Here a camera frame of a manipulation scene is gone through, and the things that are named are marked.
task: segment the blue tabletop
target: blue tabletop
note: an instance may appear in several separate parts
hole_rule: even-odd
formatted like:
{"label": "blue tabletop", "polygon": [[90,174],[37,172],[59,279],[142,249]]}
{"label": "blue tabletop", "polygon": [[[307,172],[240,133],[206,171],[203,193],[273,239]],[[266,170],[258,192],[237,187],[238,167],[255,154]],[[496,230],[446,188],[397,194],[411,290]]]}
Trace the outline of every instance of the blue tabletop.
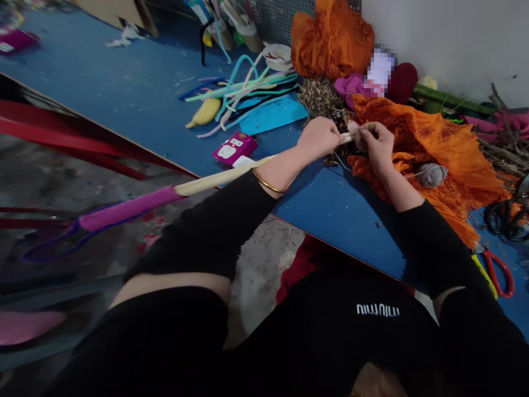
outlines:
{"label": "blue tabletop", "polygon": [[[41,46],[0,56],[0,72],[198,176],[222,170],[212,152],[237,131],[236,127],[199,140],[196,135],[209,131],[212,125],[185,129],[199,103],[177,99],[196,86],[200,77],[231,74],[232,66],[215,48],[207,49],[207,67],[202,67],[197,22],[185,18],[158,22],[161,38],[110,49],[105,43],[118,38],[120,31],[84,12],[28,12],[24,16],[23,29],[41,37]],[[230,54],[235,61],[242,50]],[[238,81],[247,71],[241,68]],[[292,147],[302,126],[303,120],[260,134],[253,157],[260,159]],[[479,225],[483,223],[481,212],[473,213]],[[307,167],[274,213],[422,289],[413,275],[405,272],[406,262],[392,237],[395,210],[364,180],[342,167],[325,168],[320,163]],[[499,298],[499,302],[529,340],[529,247],[503,243],[487,231],[480,234],[512,270],[516,293],[511,299]],[[501,272],[497,273],[504,284]]]}

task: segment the pen holder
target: pen holder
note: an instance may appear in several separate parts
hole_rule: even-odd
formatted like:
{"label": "pen holder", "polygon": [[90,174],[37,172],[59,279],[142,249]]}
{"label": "pen holder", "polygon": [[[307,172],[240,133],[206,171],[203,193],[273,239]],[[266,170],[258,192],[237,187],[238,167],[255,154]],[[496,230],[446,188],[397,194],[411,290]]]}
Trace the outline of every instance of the pen holder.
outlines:
{"label": "pen holder", "polygon": [[[241,18],[247,20],[245,15],[241,15]],[[265,46],[263,44],[263,41],[257,34],[257,28],[255,27],[255,24],[253,22],[247,25],[234,25],[235,29],[237,29],[242,39],[244,40],[244,43],[246,43],[250,51],[261,52],[263,50]]]}
{"label": "pen holder", "polygon": [[220,47],[219,36],[217,34],[217,28],[215,27],[216,23],[219,24],[219,30],[222,38],[222,44],[224,44],[224,49],[226,51],[233,50],[233,48],[235,48],[235,44],[233,43],[233,39],[231,38],[228,27],[226,26],[223,20],[217,20],[211,26],[208,27],[208,31],[211,33],[213,40],[215,40],[217,45]]}

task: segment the scissor handle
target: scissor handle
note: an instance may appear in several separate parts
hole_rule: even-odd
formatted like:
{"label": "scissor handle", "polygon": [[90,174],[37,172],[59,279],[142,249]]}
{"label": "scissor handle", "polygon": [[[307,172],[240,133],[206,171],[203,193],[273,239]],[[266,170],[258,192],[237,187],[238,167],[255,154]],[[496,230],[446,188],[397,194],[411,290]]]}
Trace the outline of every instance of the scissor handle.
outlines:
{"label": "scissor handle", "polygon": [[492,234],[503,234],[510,220],[511,200],[500,201],[487,207],[485,212],[485,223]]}
{"label": "scissor handle", "polygon": [[[514,295],[514,278],[512,277],[512,273],[507,267],[507,265],[499,259],[491,250],[488,248],[485,249],[485,258],[487,260],[487,268],[489,269],[490,273],[490,279],[492,280],[492,284],[494,284],[494,288],[496,288],[496,291],[498,291],[498,295],[502,298],[511,298]],[[494,270],[494,264],[492,263],[492,260],[495,260],[498,265],[503,269],[503,273],[505,274],[505,278],[507,279],[507,291],[503,291],[500,287],[500,284],[498,283],[498,278],[496,277],[496,271]]]}
{"label": "scissor handle", "polygon": [[518,212],[512,222],[507,222],[505,227],[505,236],[511,240],[512,242],[524,242],[529,240],[529,232],[527,232],[525,235],[519,237],[518,231],[520,230],[520,226],[518,226],[518,222],[523,219],[523,217],[528,213],[527,208],[524,208],[522,211]]}

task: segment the purple handle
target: purple handle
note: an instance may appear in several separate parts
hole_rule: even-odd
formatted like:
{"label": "purple handle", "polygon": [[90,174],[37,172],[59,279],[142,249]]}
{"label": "purple handle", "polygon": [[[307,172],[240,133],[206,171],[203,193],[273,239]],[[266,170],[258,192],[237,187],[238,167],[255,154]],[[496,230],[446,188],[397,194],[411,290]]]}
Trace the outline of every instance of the purple handle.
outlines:
{"label": "purple handle", "polygon": [[142,212],[150,211],[181,199],[185,199],[185,197],[176,194],[175,189],[170,185],[145,196],[83,215],[79,219],[79,225],[89,232],[97,232],[107,226],[126,221]]}

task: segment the white wall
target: white wall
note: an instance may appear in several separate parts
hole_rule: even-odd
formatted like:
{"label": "white wall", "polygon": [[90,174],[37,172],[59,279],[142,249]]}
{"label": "white wall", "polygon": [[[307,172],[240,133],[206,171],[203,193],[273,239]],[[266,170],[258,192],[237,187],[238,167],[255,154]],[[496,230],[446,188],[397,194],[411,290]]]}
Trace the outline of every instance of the white wall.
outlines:
{"label": "white wall", "polygon": [[440,90],[479,103],[494,82],[507,106],[529,106],[529,1],[363,0],[362,16]]}

